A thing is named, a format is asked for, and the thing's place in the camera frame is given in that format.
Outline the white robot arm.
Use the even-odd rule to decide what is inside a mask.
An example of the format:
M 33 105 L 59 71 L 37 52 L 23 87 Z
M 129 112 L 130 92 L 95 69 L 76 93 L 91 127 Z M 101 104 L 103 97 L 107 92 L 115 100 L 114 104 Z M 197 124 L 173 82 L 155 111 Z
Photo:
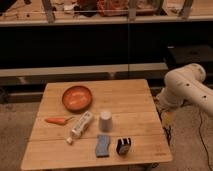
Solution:
M 171 110 L 188 100 L 213 118 L 213 89 L 203 84 L 205 78 L 205 69 L 197 63 L 169 71 L 164 77 L 165 87 L 157 95 L 160 108 Z

